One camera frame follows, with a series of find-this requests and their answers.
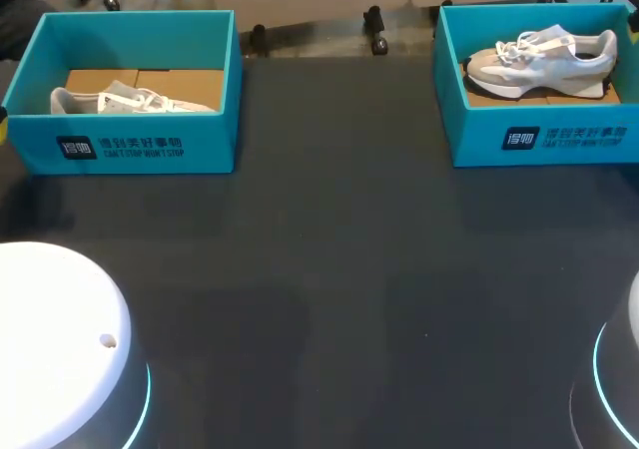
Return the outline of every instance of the shoe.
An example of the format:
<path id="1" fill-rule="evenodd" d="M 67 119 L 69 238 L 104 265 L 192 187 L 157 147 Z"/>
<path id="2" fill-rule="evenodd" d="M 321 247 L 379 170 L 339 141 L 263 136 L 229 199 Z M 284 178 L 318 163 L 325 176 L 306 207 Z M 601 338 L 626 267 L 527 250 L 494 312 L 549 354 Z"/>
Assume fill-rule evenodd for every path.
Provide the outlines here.
<path id="1" fill-rule="evenodd" d="M 196 103 L 171 100 L 146 88 L 133 88 L 114 81 L 104 92 L 71 93 L 56 88 L 51 93 L 52 115 L 127 114 L 127 113 L 194 113 L 214 112 Z"/>
<path id="2" fill-rule="evenodd" d="M 575 97 L 602 98 L 604 79 L 616 59 L 617 36 L 612 30 L 587 37 L 571 35 L 554 25 L 475 53 L 466 74 L 482 89 L 508 99 L 518 99 L 537 87 Z"/>

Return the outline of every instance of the shoe sole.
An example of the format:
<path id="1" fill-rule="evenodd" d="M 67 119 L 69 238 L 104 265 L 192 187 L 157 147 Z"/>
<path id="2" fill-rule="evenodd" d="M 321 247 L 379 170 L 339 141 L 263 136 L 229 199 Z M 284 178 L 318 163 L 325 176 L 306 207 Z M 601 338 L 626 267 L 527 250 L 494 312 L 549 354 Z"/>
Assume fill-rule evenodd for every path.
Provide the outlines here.
<path id="1" fill-rule="evenodd" d="M 545 88 L 550 88 L 552 90 L 563 93 L 564 95 L 568 95 L 570 97 L 599 99 L 599 98 L 603 98 L 605 94 L 604 82 L 596 82 L 593 84 L 592 82 L 559 80 L 555 82 L 553 85 L 527 85 L 523 87 L 502 87 L 500 85 L 494 85 L 491 83 L 482 82 L 481 80 L 472 78 L 472 76 L 470 75 L 467 75 L 467 77 L 472 83 L 479 86 L 486 92 L 491 93 L 493 95 L 497 95 L 498 97 L 507 98 L 509 100 L 518 100 L 530 90 L 534 88 L 539 88 L 540 86 L 543 86 Z"/>

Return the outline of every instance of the brown cardboard insert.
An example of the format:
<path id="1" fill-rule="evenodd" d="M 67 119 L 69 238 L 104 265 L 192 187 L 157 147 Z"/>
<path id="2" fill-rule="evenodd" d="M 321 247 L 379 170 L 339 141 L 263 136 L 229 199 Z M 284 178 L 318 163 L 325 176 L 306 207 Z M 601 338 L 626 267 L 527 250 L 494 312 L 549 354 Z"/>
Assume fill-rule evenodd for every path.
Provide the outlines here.
<path id="1" fill-rule="evenodd" d="M 65 88 L 73 93 L 100 93 L 114 80 L 215 111 L 220 110 L 224 91 L 224 70 L 71 70 Z"/>
<path id="2" fill-rule="evenodd" d="M 466 72 L 463 66 L 459 64 L 459 71 L 462 77 Z M 601 104 L 620 104 L 619 96 L 612 84 L 603 98 L 593 100 L 589 98 L 577 98 L 562 95 L 559 92 L 548 88 L 535 88 L 529 91 L 519 100 L 505 100 L 499 97 L 492 97 L 488 92 L 476 89 L 472 85 L 468 85 L 466 79 L 463 79 L 463 86 L 466 89 L 466 96 L 471 107 L 517 107 L 530 105 L 601 105 Z"/>

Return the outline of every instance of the logo on box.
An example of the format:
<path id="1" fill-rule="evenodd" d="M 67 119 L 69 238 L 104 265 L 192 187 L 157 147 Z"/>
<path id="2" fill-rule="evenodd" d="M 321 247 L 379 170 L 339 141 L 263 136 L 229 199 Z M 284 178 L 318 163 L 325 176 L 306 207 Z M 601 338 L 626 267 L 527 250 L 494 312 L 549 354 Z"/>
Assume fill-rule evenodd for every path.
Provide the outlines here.
<path id="1" fill-rule="evenodd" d="M 539 127 L 510 127 L 503 139 L 502 150 L 532 150 L 539 135 Z"/>
<path id="2" fill-rule="evenodd" d="M 58 146 L 67 160 L 96 160 L 89 137 L 57 137 Z"/>

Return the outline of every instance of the black table surface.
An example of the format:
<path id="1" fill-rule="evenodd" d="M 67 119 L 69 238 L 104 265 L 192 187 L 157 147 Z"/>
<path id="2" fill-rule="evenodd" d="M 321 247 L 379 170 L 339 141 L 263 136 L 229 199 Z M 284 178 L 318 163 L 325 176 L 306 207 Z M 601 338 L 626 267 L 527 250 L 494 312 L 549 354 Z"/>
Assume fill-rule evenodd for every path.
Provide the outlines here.
<path id="1" fill-rule="evenodd" d="M 246 61 L 230 176 L 28 180 L 0 236 L 122 288 L 163 449 L 572 447 L 639 170 L 455 170 L 424 58 Z"/>

